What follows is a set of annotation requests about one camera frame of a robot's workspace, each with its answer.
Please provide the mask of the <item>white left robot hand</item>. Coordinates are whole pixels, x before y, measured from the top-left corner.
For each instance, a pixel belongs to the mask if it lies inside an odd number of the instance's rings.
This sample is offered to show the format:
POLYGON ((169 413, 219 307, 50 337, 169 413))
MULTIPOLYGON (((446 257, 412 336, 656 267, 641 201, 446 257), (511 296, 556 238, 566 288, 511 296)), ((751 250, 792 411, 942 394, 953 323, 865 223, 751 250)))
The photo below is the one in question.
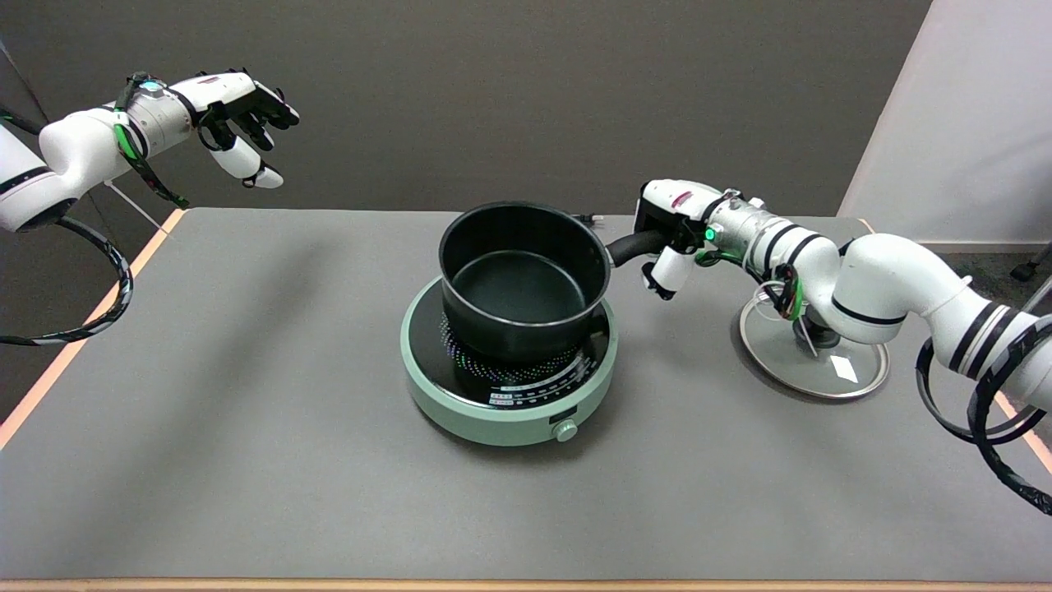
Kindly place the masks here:
POLYGON ((282 187, 284 177, 261 155, 274 150, 270 128, 289 130, 300 123, 281 90, 244 70, 200 72, 168 89, 187 102, 200 143, 224 171, 247 188, 282 187))

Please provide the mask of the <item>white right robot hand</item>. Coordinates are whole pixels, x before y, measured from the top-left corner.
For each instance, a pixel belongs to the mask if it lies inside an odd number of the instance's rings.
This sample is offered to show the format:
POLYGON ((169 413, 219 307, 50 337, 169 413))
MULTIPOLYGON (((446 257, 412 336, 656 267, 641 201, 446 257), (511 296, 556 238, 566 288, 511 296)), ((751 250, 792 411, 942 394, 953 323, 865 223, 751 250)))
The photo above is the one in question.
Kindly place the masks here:
POLYGON ((658 259, 643 266, 644 284, 670 300, 684 288, 705 244, 710 218, 736 193, 675 179, 649 181, 641 188, 634 232, 658 236, 658 259))

